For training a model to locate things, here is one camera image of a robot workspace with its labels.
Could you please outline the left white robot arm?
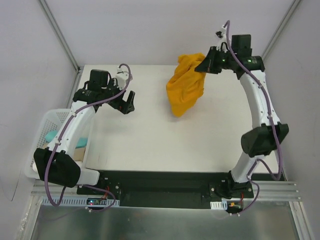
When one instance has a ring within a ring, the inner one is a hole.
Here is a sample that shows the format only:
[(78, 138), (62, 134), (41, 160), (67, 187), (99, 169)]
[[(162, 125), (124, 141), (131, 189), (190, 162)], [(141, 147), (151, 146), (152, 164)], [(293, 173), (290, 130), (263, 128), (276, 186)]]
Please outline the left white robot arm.
[(40, 180), (68, 188), (88, 185), (96, 195), (105, 191), (106, 183), (99, 178), (100, 173), (76, 161), (75, 150), (85, 128), (103, 104), (124, 115), (134, 111), (135, 92), (130, 91), (127, 99), (123, 99), (132, 78), (125, 63), (117, 67), (115, 77), (106, 70), (91, 70), (89, 80), (75, 92), (68, 116), (55, 137), (33, 154)]

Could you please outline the orange t shirt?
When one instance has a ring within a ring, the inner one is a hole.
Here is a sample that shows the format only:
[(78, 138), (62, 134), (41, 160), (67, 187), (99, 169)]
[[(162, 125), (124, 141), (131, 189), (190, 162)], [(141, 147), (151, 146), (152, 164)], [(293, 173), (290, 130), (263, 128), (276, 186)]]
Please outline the orange t shirt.
[(204, 94), (205, 72), (195, 68), (205, 59), (202, 53), (182, 54), (174, 74), (166, 84), (172, 114), (179, 118), (192, 108)]

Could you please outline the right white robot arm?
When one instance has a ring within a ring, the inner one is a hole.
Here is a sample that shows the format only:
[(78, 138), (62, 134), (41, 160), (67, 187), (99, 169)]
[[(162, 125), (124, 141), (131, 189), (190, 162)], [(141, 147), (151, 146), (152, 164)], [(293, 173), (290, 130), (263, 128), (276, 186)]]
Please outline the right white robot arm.
[(252, 130), (241, 136), (242, 154), (237, 164), (214, 188), (219, 197), (231, 199), (245, 193), (257, 165), (273, 151), (280, 150), (289, 126), (275, 113), (266, 85), (264, 62), (260, 56), (252, 55), (251, 35), (233, 35), (231, 39), (222, 31), (216, 35), (218, 44), (210, 47), (195, 71), (216, 75), (222, 70), (233, 71), (246, 94), (252, 121)]

